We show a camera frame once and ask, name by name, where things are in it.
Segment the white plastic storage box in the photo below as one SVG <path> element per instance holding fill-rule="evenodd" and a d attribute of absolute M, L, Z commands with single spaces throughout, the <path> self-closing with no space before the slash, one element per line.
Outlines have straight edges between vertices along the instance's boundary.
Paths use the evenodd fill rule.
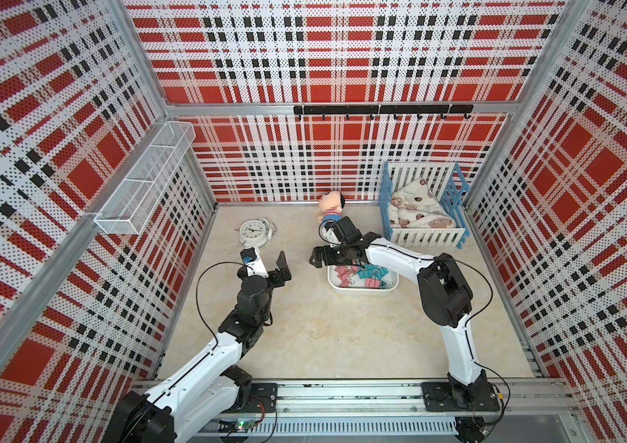
<path fill-rule="evenodd" d="M 386 295 L 396 290 L 399 277 L 375 265 L 339 265 L 327 268 L 328 283 L 341 295 Z"/>

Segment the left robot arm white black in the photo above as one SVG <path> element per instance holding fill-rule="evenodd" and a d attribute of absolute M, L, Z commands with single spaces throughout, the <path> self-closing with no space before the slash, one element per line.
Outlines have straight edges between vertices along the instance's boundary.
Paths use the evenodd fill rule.
<path fill-rule="evenodd" d="M 104 442 L 187 442 L 221 413 L 247 407 L 252 376 L 238 363 L 273 324 L 274 289 L 292 278 L 280 252 L 269 271 L 258 248 L 241 251 L 241 288 L 235 308 L 196 356 L 145 393 L 119 400 L 104 432 Z"/>

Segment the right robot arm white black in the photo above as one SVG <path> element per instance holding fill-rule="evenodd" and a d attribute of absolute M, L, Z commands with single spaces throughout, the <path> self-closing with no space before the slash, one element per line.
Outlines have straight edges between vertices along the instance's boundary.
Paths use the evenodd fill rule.
<path fill-rule="evenodd" d="M 452 256 L 420 254 L 368 233 L 353 243 L 315 247 L 309 263 L 318 269 L 365 263 L 418 284 L 422 310 L 440 328 L 444 340 L 449 380 L 468 389 L 485 384 L 485 368 L 472 340 L 473 292 Z"/>

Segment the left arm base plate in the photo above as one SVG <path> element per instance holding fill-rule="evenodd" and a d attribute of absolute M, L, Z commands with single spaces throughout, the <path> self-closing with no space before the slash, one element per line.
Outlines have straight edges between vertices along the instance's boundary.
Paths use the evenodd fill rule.
<path fill-rule="evenodd" d="M 255 382 L 250 387 L 240 389 L 234 404 L 224 413 L 255 413 L 272 415 L 278 401 L 278 384 Z"/>

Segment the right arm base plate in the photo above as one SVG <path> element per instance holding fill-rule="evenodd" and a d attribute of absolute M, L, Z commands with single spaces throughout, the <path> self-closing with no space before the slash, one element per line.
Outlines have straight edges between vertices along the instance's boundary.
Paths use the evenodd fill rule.
<path fill-rule="evenodd" d="M 423 382 L 420 387 L 421 398 L 429 413 L 499 413 L 502 409 L 490 383 L 480 388 L 474 397 L 449 382 Z"/>

